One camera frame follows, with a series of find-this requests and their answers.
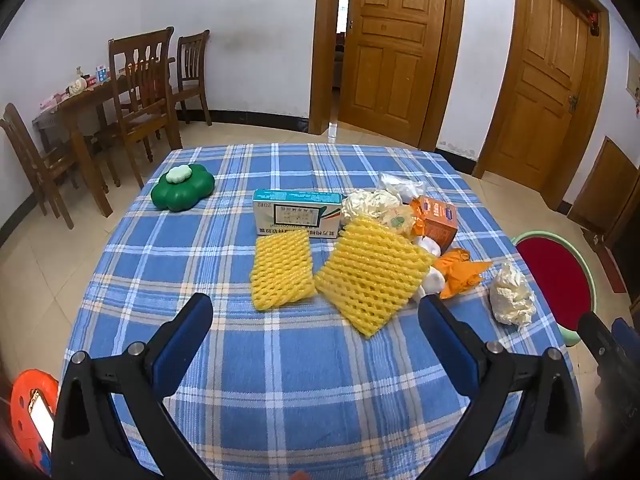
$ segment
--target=table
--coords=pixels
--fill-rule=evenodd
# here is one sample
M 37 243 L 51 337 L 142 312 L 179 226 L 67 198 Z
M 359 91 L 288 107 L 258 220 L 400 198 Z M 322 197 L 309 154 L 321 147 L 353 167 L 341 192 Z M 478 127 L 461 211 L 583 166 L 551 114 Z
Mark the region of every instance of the table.
M 216 176 L 207 200 L 180 214 L 156 211 L 152 186 L 177 164 Z M 260 144 L 178 150 L 168 155 L 116 228 L 78 313 L 65 363 L 147 341 L 194 292 L 214 305 L 209 335 L 165 405 L 197 453 L 225 479 L 414 478 L 468 404 L 450 384 L 410 303 L 364 339 L 322 296 L 256 312 L 248 285 L 256 240 L 255 189 L 349 192 L 375 187 L 378 171 L 428 183 L 428 194 L 458 208 L 453 246 L 494 265 L 481 285 L 447 301 L 485 340 L 514 352 L 561 348 L 558 327 L 510 240 L 465 181 L 439 155 L 335 144 Z M 311 240 L 314 272 L 332 240 Z M 501 263 L 529 278 L 538 313 L 518 332 L 490 314 L 488 284 Z M 476 469 L 493 463 L 517 404 L 512 394 Z M 136 455 L 154 468 L 121 398 L 116 406 Z
M 169 63 L 173 61 L 175 61 L 175 58 L 173 57 L 168 59 Z M 126 77 L 124 75 L 120 75 L 117 78 L 116 83 L 121 92 L 127 90 Z M 68 130 L 73 149 L 78 156 L 78 163 L 82 176 L 84 177 L 84 181 L 93 195 L 98 209 L 107 217 L 113 212 L 113 209 L 111 209 L 111 205 L 107 200 L 104 190 L 102 189 L 100 177 L 96 173 L 95 166 L 92 163 L 91 155 L 86 143 L 84 142 L 82 131 L 78 127 L 78 115 L 83 110 L 94 107 L 98 115 L 100 129 L 103 130 L 108 127 L 103 103 L 112 98 L 113 89 L 111 87 L 111 80 L 109 79 L 103 83 L 91 86 L 83 92 L 71 96 L 59 104 L 44 110 L 33 120 L 33 126 L 39 131 L 45 150 L 48 150 L 48 146 L 46 140 L 47 136 L 44 134 L 44 128 L 57 123 L 54 116 L 57 116 L 60 123 Z M 172 132 L 168 132 L 167 138 L 172 150 L 178 150 L 182 147 L 179 135 L 174 136 Z

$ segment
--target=white wall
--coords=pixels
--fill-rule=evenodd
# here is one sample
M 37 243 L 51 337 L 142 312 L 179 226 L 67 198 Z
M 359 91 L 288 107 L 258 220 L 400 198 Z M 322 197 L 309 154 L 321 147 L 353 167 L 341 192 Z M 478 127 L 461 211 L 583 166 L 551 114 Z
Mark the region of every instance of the white wall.
M 564 199 L 573 202 L 598 155 L 605 135 L 640 163 L 640 120 L 626 91 L 628 52 L 640 54 L 610 0 L 609 71 L 593 135 Z M 511 42 L 514 0 L 465 0 L 458 62 L 438 146 L 478 159 L 498 99 Z
M 0 109 L 13 102 L 27 127 L 38 104 L 108 63 L 111 38 L 175 27 L 211 30 L 209 108 L 308 117 L 316 0 L 26 0 L 0 39 Z M 175 65 L 172 67 L 175 80 Z M 190 107 L 199 107 L 199 102 Z M 95 114 L 82 121 L 90 134 Z M 31 192 L 0 132 L 0 225 Z
M 507 65 L 514 6 L 515 0 L 465 0 L 439 148 L 478 160 Z
M 316 0 L 143 0 L 142 29 L 211 31 L 209 108 L 308 117 Z M 199 107 L 193 102 L 190 107 Z

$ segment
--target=green stool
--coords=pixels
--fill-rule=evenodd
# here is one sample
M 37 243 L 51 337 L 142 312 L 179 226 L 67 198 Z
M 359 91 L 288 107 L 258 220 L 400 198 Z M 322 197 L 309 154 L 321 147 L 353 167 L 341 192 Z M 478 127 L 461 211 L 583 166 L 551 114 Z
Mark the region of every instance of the green stool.
M 579 317 L 596 312 L 596 288 L 584 258 L 567 240 L 546 231 L 529 231 L 512 242 L 542 291 L 564 344 L 577 344 Z

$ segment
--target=yellow foam net sleeve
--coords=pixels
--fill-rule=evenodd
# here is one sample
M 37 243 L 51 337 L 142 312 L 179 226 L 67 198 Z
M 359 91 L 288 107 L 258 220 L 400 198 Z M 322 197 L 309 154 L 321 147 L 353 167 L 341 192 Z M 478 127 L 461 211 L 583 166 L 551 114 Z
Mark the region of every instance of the yellow foam net sleeve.
M 316 274 L 316 289 L 371 337 L 406 305 L 434 259 L 374 219 L 358 216 Z
M 256 310 L 283 306 L 314 295 L 308 233 L 295 230 L 259 237 L 250 283 Z

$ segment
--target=doorway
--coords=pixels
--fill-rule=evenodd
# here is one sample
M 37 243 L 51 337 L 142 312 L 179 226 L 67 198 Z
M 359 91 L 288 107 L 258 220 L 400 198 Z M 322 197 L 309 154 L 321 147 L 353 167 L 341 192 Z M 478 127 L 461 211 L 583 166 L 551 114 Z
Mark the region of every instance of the doorway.
M 335 29 L 334 74 L 332 79 L 332 102 L 330 121 L 338 122 L 340 109 L 340 88 L 342 86 L 342 70 L 344 67 L 344 44 L 349 23 L 349 0 L 338 0 Z
M 464 0 L 316 0 L 309 132 L 338 119 L 434 150 L 463 7 Z
M 516 0 L 507 68 L 474 176 L 497 173 L 558 208 L 600 109 L 608 17 L 597 0 Z

